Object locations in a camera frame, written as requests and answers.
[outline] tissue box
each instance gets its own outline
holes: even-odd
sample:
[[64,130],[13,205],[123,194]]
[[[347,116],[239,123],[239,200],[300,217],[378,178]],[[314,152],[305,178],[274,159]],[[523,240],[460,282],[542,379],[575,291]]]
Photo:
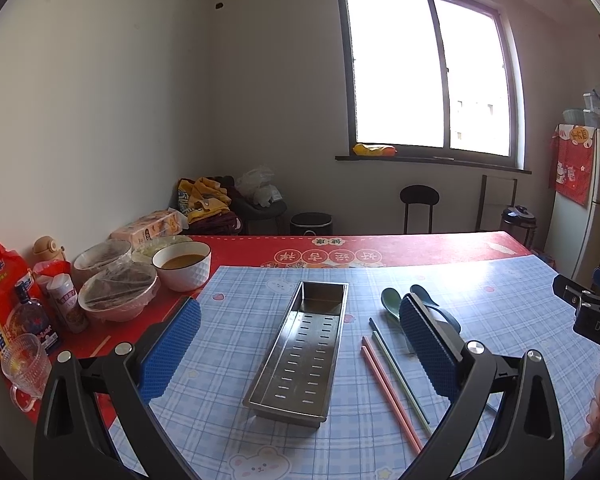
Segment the tissue box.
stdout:
[[129,225],[116,229],[110,235],[114,240],[127,240],[136,249],[147,240],[160,236],[176,235],[181,232],[180,213],[176,210],[154,211]]

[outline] human hand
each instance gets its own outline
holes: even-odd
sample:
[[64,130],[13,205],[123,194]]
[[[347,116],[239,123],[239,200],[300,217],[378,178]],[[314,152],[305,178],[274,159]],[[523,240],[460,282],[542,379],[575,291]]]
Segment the human hand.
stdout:
[[594,397],[589,403],[589,413],[585,420],[589,427],[584,435],[573,443],[571,448],[571,452],[575,456],[584,456],[589,452],[589,449],[600,441],[600,375],[596,377]]

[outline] refrigerator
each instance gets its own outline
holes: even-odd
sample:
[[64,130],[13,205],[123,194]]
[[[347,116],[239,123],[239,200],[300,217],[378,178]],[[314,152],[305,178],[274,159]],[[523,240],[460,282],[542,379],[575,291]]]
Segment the refrigerator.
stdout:
[[582,286],[590,287],[600,264],[600,129],[594,133],[589,197],[585,206],[556,192],[545,252],[555,268]]

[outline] perforated tray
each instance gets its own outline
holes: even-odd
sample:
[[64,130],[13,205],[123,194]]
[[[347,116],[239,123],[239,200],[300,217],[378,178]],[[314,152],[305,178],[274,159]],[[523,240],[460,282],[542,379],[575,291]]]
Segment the perforated tray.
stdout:
[[299,282],[243,404],[258,415],[319,428],[327,420],[347,283]]

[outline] blue gripper pad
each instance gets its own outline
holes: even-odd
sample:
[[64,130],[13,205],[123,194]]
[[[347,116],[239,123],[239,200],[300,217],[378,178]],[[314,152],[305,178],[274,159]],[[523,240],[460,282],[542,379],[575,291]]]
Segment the blue gripper pad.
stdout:
[[400,303],[400,326],[436,393],[454,402],[460,393],[456,379],[456,359],[408,294]]
[[153,346],[139,369],[138,392],[145,404],[164,394],[173,373],[198,333],[200,304],[189,298]]

